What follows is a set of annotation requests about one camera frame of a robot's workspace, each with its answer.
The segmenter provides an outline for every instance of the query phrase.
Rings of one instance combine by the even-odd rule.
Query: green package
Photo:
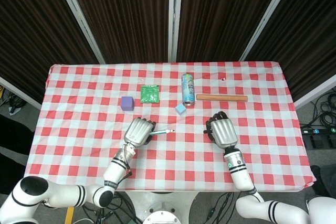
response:
[[[159,86],[144,85],[141,86],[141,103],[159,103]]]

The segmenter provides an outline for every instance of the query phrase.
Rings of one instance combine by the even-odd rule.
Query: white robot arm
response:
[[[124,176],[130,170],[129,162],[135,155],[134,148],[150,141],[150,132],[156,123],[136,118],[125,133],[125,144],[119,149],[105,171],[104,186],[59,185],[44,178],[29,176],[20,180],[0,208],[2,224],[38,224],[33,218],[39,203],[50,208],[79,207],[85,202],[97,207],[108,206]]]
[[[237,199],[237,212],[244,218],[257,218],[277,224],[336,223],[336,200],[314,198],[308,203],[310,216],[301,208],[277,201],[264,202],[247,171],[242,153],[235,148],[237,135],[231,120],[220,111],[206,122],[209,138],[224,149],[224,159],[237,190],[248,195]]]

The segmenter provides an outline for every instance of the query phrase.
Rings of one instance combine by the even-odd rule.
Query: power strip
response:
[[[303,143],[307,150],[336,149],[336,129],[301,129]]]

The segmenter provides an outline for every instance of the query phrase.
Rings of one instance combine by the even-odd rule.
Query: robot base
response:
[[[144,221],[144,224],[188,224],[190,208],[198,191],[177,191],[168,194],[150,191],[126,191],[126,193],[133,202],[136,215]]]

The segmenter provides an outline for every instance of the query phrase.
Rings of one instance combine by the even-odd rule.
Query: black curtain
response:
[[[0,0],[0,76],[42,102],[50,66],[98,63],[65,0]]]
[[[240,58],[271,0],[182,0],[177,61]]]
[[[107,63],[165,62],[169,0],[78,0]]]
[[[279,62],[298,100],[336,74],[336,0],[281,0],[246,60]]]

